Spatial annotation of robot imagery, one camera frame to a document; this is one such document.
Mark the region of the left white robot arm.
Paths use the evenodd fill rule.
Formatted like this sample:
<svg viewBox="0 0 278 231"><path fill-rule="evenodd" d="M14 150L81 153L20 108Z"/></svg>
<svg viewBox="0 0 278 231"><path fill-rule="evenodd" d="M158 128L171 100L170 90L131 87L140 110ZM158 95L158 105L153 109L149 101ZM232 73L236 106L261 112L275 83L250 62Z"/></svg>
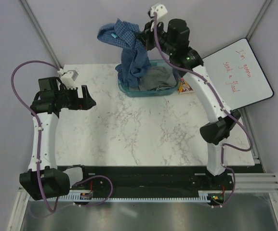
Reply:
<svg viewBox="0 0 278 231"><path fill-rule="evenodd" d="M35 200L67 195L75 184L79 189L90 185L90 177L81 166L58 170L55 159L55 137L62 109L89 110L96 106L86 85L67 88L57 77L38 80L39 92L29 109L33 115L34 143L32 157L26 173L19 176L21 186Z"/></svg>

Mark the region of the blue checkered long sleeve shirt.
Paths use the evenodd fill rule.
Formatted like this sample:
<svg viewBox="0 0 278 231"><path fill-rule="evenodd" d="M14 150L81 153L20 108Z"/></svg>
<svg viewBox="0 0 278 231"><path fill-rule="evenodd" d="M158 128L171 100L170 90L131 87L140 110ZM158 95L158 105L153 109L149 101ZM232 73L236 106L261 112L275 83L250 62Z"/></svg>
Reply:
<svg viewBox="0 0 278 231"><path fill-rule="evenodd" d="M138 88L151 67L146 48L136 37L139 33L139 25L118 19L100 27L97 34L99 41L122 48L121 63L116 71L120 82L130 88Z"/></svg>

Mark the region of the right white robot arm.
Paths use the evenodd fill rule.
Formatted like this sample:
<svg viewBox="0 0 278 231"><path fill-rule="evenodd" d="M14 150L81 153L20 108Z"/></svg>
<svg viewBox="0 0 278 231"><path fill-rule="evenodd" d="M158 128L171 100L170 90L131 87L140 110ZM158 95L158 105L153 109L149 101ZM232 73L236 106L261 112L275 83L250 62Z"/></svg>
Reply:
<svg viewBox="0 0 278 231"><path fill-rule="evenodd" d="M200 100L209 121L199 129L208 147L208 175L205 183L214 190L222 185L227 173L222 145L240 119L240 112L231 110L220 97L208 77L203 59L189 45L189 34L184 20L172 19L167 30L164 30L162 22L146 23L137 38L148 51L158 48L162 56L168 55L169 66L184 78Z"/></svg>

